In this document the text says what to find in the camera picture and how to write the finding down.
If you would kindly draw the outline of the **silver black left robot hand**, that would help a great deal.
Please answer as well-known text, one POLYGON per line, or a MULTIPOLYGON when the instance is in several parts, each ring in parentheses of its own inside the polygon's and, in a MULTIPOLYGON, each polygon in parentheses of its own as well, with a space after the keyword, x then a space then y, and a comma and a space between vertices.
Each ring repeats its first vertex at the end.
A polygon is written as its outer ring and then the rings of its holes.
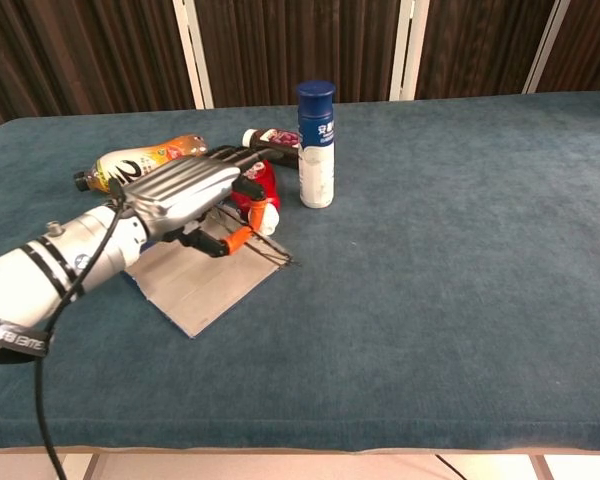
POLYGON ((212 258, 231 255, 279 222, 264 186, 246 173, 264 161, 247 147, 220 146, 202 156, 183 156, 124 186, 122 217, 136 219, 150 242, 178 241, 212 258), (223 239, 202 230, 207 213, 238 193, 248 200, 241 226, 223 239))

